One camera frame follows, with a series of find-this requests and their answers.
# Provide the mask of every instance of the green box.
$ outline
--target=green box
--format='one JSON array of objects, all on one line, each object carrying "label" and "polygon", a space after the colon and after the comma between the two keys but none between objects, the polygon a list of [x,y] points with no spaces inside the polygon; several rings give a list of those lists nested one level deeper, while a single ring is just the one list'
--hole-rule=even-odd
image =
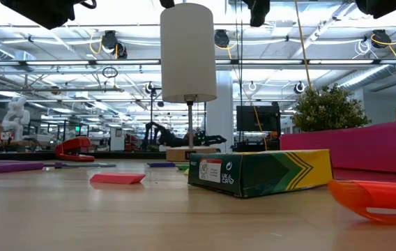
[{"label": "green box", "polygon": [[248,198],[325,185],[331,179],[329,150],[194,153],[188,183]]}]

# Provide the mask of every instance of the white robot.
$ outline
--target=white robot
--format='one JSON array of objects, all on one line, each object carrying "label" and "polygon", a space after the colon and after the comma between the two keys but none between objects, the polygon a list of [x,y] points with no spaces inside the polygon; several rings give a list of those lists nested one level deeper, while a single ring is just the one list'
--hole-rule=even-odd
[{"label": "white robot", "polygon": [[14,139],[23,139],[23,126],[29,124],[31,120],[31,115],[28,110],[24,109],[24,104],[26,104],[25,97],[14,97],[8,104],[8,113],[4,116],[1,126],[3,131],[14,130]]}]

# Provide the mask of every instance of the magenta wall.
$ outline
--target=magenta wall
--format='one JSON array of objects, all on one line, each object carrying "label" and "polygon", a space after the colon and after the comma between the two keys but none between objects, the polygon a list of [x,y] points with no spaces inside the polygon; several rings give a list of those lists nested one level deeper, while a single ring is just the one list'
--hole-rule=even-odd
[{"label": "magenta wall", "polygon": [[282,150],[330,149],[334,168],[396,173],[396,122],[283,135]]}]

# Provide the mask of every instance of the black screen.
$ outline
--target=black screen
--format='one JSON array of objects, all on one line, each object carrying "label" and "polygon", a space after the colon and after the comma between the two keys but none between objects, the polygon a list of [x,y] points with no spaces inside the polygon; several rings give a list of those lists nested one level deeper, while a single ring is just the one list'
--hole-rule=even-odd
[{"label": "black screen", "polygon": [[[280,132],[280,108],[276,106],[257,106],[261,129],[264,132]],[[259,132],[260,127],[254,107],[237,107],[237,131]]]}]

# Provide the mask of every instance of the white lamp shade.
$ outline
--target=white lamp shade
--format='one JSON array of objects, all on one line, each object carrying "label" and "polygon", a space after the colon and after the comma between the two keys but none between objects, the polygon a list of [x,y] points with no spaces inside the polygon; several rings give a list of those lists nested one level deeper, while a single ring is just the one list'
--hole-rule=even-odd
[{"label": "white lamp shade", "polygon": [[162,99],[195,102],[217,98],[212,12],[199,4],[180,3],[161,14]]}]

